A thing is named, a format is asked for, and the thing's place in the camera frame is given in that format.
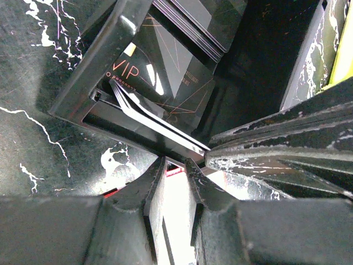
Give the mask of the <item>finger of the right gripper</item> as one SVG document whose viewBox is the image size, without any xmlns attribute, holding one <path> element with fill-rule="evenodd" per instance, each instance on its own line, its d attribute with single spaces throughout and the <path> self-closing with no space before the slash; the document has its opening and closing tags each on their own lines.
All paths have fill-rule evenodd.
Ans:
<svg viewBox="0 0 353 265">
<path fill-rule="evenodd" d="M 213 149 L 206 166 L 258 179 L 292 198 L 352 198 L 352 152 L 302 147 Z"/>
<path fill-rule="evenodd" d="M 310 127 L 317 129 L 316 122 L 324 124 L 340 111 L 343 112 L 343 116 L 350 116 L 350 108 L 352 108 L 351 77 L 284 111 L 217 134 L 211 138 L 210 146 L 220 147 L 236 141 L 257 140 L 262 137 L 274 138 Z"/>
</svg>

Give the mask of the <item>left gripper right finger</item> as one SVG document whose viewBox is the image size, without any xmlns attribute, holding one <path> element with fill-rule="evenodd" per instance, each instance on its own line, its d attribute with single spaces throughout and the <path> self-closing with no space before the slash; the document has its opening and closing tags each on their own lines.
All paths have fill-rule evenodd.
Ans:
<svg viewBox="0 0 353 265">
<path fill-rule="evenodd" d="M 239 200 L 207 178 L 194 160 L 185 160 L 191 191 L 191 241 L 197 264 L 250 264 Z"/>
</svg>

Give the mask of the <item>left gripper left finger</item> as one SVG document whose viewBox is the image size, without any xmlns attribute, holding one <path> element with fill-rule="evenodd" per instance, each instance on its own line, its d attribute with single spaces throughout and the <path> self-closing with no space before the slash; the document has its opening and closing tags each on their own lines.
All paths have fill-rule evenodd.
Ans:
<svg viewBox="0 0 353 265">
<path fill-rule="evenodd" d="M 157 264 L 166 158 L 103 199 L 85 264 Z"/>
</svg>

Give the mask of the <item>red leather card holder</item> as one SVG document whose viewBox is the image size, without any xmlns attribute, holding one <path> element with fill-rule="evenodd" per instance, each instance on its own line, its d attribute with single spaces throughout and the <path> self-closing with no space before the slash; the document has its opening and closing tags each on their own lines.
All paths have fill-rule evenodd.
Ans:
<svg viewBox="0 0 353 265">
<path fill-rule="evenodd" d="M 108 193 L 104 198 L 117 193 Z M 193 213 L 191 191 L 186 173 L 167 171 L 162 195 L 162 229 L 157 264 L 196 264 L 194 247 L 190 245 Z"/>
</svg>

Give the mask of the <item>black card dispenser box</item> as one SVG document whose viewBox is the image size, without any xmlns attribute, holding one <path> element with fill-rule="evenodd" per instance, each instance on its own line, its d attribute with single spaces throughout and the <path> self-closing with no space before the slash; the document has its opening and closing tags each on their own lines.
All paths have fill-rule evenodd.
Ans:
<svg viewBox="0 0 353 265">
<path fill-rule="evenodd" d="M 328 1 L 247 1 L 232 45 L 214 62 L 153 1 L 103 1 L 83 33 L 84 56 L 50 113 L 175 163 L 204 158 L 213 136 L 279 111 L 304 63 Z M 152 14 L 212 73 L 215 86 L 198 127 L 186 133 L 164 109 L 106 71 Z"/>
</svg>

